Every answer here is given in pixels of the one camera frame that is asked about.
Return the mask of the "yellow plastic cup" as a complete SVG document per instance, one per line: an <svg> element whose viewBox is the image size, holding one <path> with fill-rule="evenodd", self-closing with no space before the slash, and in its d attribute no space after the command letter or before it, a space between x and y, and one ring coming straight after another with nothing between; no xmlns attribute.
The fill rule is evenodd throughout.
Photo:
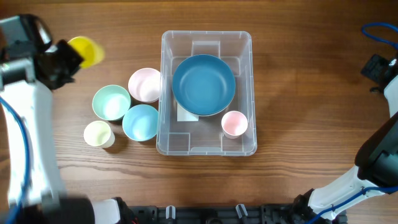
<svg viewBox="0 0 398 224"><path fill-rule="evenodd" d="M81 68L92 67L103 61L105 58L105 52L102 46L88 37L74 37L68 41L68 44L71 45L83 58L83 61L80 64Z"/></svg>

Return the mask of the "dark blue bowl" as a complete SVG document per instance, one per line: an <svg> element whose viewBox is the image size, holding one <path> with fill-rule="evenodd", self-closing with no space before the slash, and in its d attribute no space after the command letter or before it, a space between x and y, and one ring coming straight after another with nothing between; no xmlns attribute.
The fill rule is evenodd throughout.
<svg viewBox="0 0 398 224"><path fill-rule="evenodd" d="M172 91L176 102L186 111L212 116L232 102L236 81L230 67L220 58L194 55L176 68Z"/></svg>

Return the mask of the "pink plastic cup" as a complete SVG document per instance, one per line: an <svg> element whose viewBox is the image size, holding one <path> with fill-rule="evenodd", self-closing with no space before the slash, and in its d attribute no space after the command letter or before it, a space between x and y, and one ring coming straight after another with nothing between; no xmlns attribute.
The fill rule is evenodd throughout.
<svg viewBox="0 0 398 224"><path fill-rule="evenodd" d="M248 119L239 111L229 111L222 117L221 127L227 138L236 139L246 132Z"/></svg>

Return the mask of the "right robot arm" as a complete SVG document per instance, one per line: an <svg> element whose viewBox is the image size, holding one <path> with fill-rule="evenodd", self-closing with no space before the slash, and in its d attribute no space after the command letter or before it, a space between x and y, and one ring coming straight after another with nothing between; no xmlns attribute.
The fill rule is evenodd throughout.
<svg viewBox="0 0 398 224"><path fill-rule="evenodd" d="M390 118L360 147L348 172L295 199L291 223L332 222L366 199L397 192L397 57L374 54L361 74L377 83L372 90L385 96Z"/></svg>

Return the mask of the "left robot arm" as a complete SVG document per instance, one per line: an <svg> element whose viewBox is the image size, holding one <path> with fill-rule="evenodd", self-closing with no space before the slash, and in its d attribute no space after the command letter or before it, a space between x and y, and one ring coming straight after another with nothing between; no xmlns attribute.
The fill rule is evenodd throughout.
<svg viewBox="0 0 398 224"><path fill-rule="evenodd" d="M1 105L11 176L2 223L136 223L119 197L70 197L60 178L52 131L52 92L74 82L83 57L65 40L54 44L43 20L19 14L1 20Z"/></svg>

